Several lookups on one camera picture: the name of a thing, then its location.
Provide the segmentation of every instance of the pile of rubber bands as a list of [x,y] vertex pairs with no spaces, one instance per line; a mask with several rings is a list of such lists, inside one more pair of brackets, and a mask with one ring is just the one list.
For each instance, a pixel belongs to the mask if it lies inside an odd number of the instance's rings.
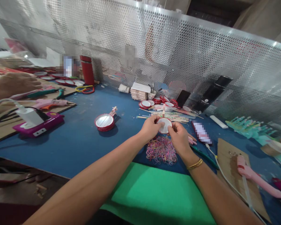
[[154,164],[164,162],[170,166],[177,162],[176,150],[173,147],[171,139],[167,136],[158,136],[148,143],[147,159],[153,159]]

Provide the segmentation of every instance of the bracelet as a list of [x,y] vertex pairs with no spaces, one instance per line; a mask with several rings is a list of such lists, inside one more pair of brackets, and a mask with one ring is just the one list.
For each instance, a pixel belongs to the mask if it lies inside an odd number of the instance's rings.
[[188,170],[194,169],[194,168],[198,167],[199,165],[201,165],[202,163],[203,163],[203,160],[200,158],[200,160],[196,164],[187,167],[187,169]]

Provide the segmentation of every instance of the brown cardboard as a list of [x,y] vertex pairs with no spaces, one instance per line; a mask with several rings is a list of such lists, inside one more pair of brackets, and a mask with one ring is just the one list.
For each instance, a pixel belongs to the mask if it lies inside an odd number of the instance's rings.
[[[218,139],[218,162],[229,182],[246,198],[242,176],[237,171],[237,155],[242,154],[247,164],[250,166],[249,156],[223,139]],[[218,172],[218,177],[228,186],[222,174]],[[263,218],[271,222],[262,202],[257,184],[252,180],[247,180],[250,196],[254,209]]]
[[[42,79],[38,79],[42,84],[48,84],[48,85],[52,85],[54,86],[55,88],[59,88],[59,87],[62,87],[62,88],[65,88],[65,91],[64,91],[64,95],[70,95],[70,94],[73,94],[75,91],[74,88],[71,88],[71,87],[66,87],[66,86],[61,86],[61,85],[58,85],[56,83],[52,83],[52,82],[49,82],[49,81],[45,81],[45,80],[42,80]],[[47,94],[47,95],[44,95],[44,96],[40,96],[38,98],[43,98],[43,99],[54,99],[56,98],[57,96],[59,95],[59,92],[55,92],[55,93],[52,93],[52,94]],[[38,98],[32,98],[32,99],[29,99],[29,98],[26,98],[25,100],[36,100]],[[35,102],[20,102],[21,105],[24,105],[24,106],[33,106],[34,104],[36,104]],[[50,110],[47,110],[47,111],[44,111],[44,112],[48,112],[48,111],[51,111],[51,112],[55,112],[55,113],[61,113],[73,106],[75,106],[76,104],[70,104],[70,105],[66,105],[66,106],[54,106],[53,108],[51,108]],[[13,108],[15,108],[15,105],[13,103],[9,103],[9,102],[5,102],[5,103],[1,103],[0,104],[0,117],[2,115],[4,115],[6,112],[12,110]],[[15,118],[15,119],[12,119],[12,120],[8,120],[6,122],[2,122],[0,123],[0,141],[11,136],[11,135],[14,135],[16,134],[16,131],[12,128],[13,126],[17,125],[17,124],[20,124],[20,123],[23,123],[24,121],[21,119],[21,118]]]

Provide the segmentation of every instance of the blue table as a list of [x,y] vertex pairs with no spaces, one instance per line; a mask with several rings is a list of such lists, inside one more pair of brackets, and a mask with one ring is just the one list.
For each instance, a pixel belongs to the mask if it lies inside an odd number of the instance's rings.
[[[65,123],[50,133],[36,139],[20,140],[14,135],[0,142],[0,157],[27,166],[38,168],[66,178],[72,178],[91,163],[112,151],[129,137],[138,133],[144,119],[139,115],[149,115],[138,109],[138,101],[130,94],[118,92],[115,88],[101,86],[90,95],[77,93],[66,98],[77,103],[77,106],[62,114]],[[98,132],[94,119],[103,113],[109,113],[117,106],[116,126],[109,132]],[[222,138],[240,150],[247,153],[253,170],[262,175],[270,184],[273,176],[281,179],[281,166],[275,160],[260,150],[260,144],[234,132],[232,129],[222,129],[209,117],[202,115],[202,122],[210,137],[214,140],[211,150],[217,152],[217,140]],[[190,134],[193,128],[184,124]],[[198,143],[198,148],[208,154],[204,145]],[[182,160],[173,166],[156,165],[146,159],[144,149],[133,160],[144,165],[157,167],[177,173],[188,174]],[[281,224],[281,203],[264,190],[260,190],[265,208],[273,224]]]

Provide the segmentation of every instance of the green cutting mat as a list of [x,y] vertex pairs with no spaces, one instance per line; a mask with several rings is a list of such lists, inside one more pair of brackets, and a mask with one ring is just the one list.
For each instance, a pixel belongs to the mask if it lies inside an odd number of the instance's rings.
[[131,163],[101,207],[138,224],[216,224],[190,176]]

